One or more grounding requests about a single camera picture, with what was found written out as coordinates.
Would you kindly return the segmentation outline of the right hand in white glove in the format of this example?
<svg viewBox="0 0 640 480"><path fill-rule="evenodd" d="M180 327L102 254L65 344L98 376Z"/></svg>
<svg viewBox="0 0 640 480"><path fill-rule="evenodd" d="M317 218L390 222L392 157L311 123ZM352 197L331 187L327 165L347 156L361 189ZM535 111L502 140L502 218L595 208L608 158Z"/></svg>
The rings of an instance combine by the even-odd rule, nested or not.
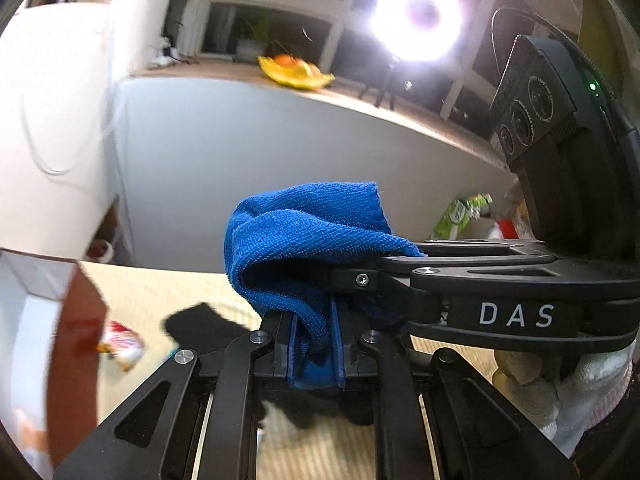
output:
<svg viewBox="0 0 640 480"><path fill-rule="evenodd" d="M584 434L617 408L631 385L635 344L578 356L566 377L568 356L496 350L492 385L565 456Z"/></svg>

